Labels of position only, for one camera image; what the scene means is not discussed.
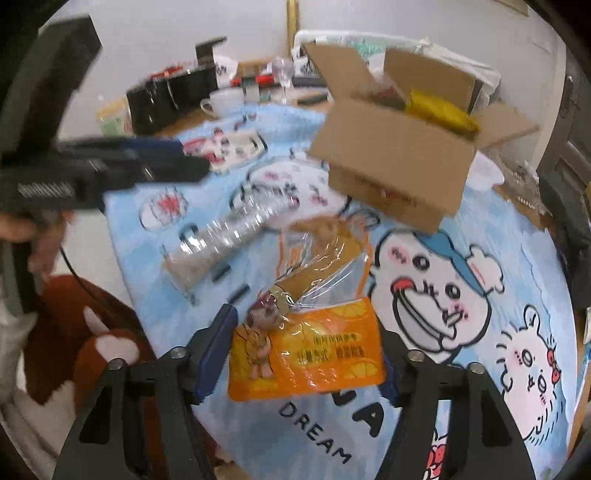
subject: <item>cartoon tablecloth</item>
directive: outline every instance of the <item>cartoon tablecloth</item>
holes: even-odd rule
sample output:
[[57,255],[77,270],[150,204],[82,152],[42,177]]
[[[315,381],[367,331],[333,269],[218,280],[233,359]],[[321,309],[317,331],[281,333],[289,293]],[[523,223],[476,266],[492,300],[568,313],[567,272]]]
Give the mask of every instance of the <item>cartoon tablecloth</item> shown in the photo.
[[[244,284],[241,317],[281,274],[279,229],[317,215],[363,222],[373,264],[359,283],[384,326],[437,362],[488,369],[511,410],[537,478],[566,458],[576,397],[576,343],[569,292],[547,232],[539,232],[493,190],[465,189],[454,219],[422,235],[330,190],[328,167],[306,158],[324,116],[275,105],[246,109],[179,138],[207,156],[215,173],[196,186],[153,185],[110,194],[107,218],[119,265],[157,355],[185,345]],[[227,214],[256,186],[296,195],[300,207],[229,259],[230,274],[182,295],[161,269],[179,237]],[[376,387],[338,394],[235,403],[228,368],[195,413],[256,480],[372,479],[400,412]],[[449,403],[440,402],[425,479],[444,458]]]

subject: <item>red bow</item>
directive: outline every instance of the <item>red bow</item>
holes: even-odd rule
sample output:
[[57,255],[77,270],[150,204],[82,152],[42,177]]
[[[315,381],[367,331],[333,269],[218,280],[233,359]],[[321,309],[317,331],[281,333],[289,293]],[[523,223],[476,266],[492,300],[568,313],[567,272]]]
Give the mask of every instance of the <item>red bow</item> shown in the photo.
[[548,365],[552,367],[552,384],[556,385],[560,380],[560,375],[562,372],[560,371],[560,368],[558,368],[558,363],[556,362],[556,357],[554,356],[554,350],[548,348],[546,358],[548,359]]

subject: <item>cartoon character print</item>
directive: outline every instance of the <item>cartoon character print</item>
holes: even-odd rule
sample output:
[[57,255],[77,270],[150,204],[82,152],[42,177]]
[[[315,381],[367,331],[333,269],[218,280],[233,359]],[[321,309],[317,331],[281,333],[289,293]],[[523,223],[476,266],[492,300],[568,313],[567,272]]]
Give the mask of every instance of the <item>cartoon character print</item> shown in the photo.
[[540,335],[540,315],[534,306],[523,312],[524,325],[501,331],[496,361],[504,365],[501,374],[503,398],[524,440],[539,445],[548,438],[564,409],[556,397],[561,371],[556,346]]
[[177,189],[166,189],[154,195],[139,209],[139,221],[148,231],[156,231],[177,223],[186,213],[189,203]]
[[232,196],[230,208],[244,199],[247,192],[273,190],[294,196],[299,207],[270,222],[269,227],[280,230],[298,220],[342,213],[350,199],[328,186],[329,173],[322,163],[283,157],[254,167],[243,185]]
[[439,475],[441,475],[441,467],[443,466],[443,458],[445,457],[446,446],[447,435],[439,436],[437,429],[435,429],[433,432],[431,451],[429,451],[429,459],[427,460],[427,468],[423,474],[423,480],[439,479]]
[[246,340],[246,357],[250,367],[248,376],[251,380],[273,377],[268,332],[278,328],[282,319],[275,297],[271,293],[262,293],[249,309],[244,323],[237,328],[237,334]]
[[185,153],[207,158],[212,170],[218,173],[242,167],[245,163],[260,158],[267,151],[267,145],[256,131],[238,130],[245,122],[246,119],[237,122],[233,132],[224,133],[221,128],[215,128],[209,138],[185,142]]
[[491,319],[489,296],[505,291],[496,259],[477,245],[464,257],[443,231],[389,231],[370,275],[369,295],[383,326],[438,363],[482,338]]

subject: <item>white wall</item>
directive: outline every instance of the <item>white wall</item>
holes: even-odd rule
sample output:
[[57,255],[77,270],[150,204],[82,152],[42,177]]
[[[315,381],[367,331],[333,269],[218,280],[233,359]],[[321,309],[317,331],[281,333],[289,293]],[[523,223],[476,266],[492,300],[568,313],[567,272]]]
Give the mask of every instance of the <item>white wall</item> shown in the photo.
[[[501,72],[501,97],[545,123],[560,40],[531,9],[525,17],[492,0],[300,0],[300,12],[302,28],[428,37],[489,63]],[[62,136],[97,134],[99,95],[117,98],[147,73],[192,59],[199,41],[227,35],[218,52],[239,60],[286,49],[284,0],[70,0],[54,18],[80,13],[91,14],[103,52],[70,105]],[[529,160],[537,139],[504,151]]]

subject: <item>wine glass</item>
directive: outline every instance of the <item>wine glass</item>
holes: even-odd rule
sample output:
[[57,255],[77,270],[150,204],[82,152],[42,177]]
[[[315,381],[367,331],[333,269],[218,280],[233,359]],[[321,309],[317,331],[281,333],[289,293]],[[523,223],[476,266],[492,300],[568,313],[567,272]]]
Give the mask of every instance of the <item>wine glass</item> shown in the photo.
[[287,105],[287,88],[291,87],[291,79],[296,72],[296,67],[290,59],[277,57],[271,62],[271,71],[273,72],[273,78],[283,89],[281,104]]

